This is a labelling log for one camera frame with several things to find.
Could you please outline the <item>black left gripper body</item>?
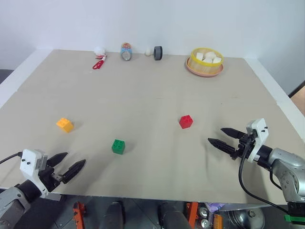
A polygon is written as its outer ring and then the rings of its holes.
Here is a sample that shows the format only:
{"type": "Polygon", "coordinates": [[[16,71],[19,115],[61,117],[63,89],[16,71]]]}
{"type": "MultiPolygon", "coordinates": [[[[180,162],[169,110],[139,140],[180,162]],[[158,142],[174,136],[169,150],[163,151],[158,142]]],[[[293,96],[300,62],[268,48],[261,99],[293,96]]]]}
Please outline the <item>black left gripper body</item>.
{"type": "Polygon", "coordinates": [[[63,180],[63,175],[56,174],[54,170],[54,167],[46,165],[45,169],[38,173],[40,181],[49,192],[52,192],[56,187],[58,187],[63,180]]]}

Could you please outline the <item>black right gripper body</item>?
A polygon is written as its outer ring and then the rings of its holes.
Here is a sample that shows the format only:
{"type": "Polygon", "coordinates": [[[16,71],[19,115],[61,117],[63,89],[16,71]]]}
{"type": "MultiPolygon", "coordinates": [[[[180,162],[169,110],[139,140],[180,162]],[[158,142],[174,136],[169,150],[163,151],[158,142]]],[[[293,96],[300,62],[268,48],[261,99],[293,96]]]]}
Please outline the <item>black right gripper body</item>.
{"type": "Polygon", "coordinates": [[[239,144],[238,148],[231,154],[231,159],[236,160],[238,157],[242,158],[244,155],[247,159],[254,147],[255,135],[238,132],[234,138],[239,140],[239,144]]]}

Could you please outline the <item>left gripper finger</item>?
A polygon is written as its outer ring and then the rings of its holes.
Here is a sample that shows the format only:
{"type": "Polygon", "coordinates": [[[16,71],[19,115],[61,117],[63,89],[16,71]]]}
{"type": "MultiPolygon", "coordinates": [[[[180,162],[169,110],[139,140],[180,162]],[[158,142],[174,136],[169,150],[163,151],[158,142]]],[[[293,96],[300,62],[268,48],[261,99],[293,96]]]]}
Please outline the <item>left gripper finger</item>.
{"type": "Polygon", "coordinates": [[[47,160],[47,165],[50,167],[54,167],[58,165],[67,155],[68,152],[55,154],[54,156],[52,156],[47,160]]]}
{"type": "Polygon", "coordinates": [[[82,168],[84,167],[86,163],[86,160],[83,159],[83,160],[80,160],[76,163],[74,163],[69,169],[67,172],[65,172],[63,175],[62,175],[62,182],[64,184],[67,184],[69,181],[71,181],[81,170],[82,168]]]}

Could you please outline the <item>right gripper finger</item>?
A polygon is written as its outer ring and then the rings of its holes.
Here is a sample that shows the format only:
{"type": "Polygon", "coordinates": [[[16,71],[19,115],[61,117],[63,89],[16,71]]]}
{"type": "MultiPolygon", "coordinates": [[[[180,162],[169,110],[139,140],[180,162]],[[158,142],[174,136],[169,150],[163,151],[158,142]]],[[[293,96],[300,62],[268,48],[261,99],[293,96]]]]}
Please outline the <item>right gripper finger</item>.
{"type": "Polygon", "coordinates": [[[221,128],[221,131],[223,131],[226,135],[228,135],[234,139],[243,139],[247,136],[247,134],[244,132],[238,131],[233,128],[228,128],[228,127],[221,128]]]}
{"type": "Polygon", "coordinates": [[[219,139],[215,139],[215,138],[208,138],[208,141],[215,148],[229,154],[230,156],[238,156],[236,153],[236,149],[234,147],[228,145],[227,143],[225,143],[219,139]]]}

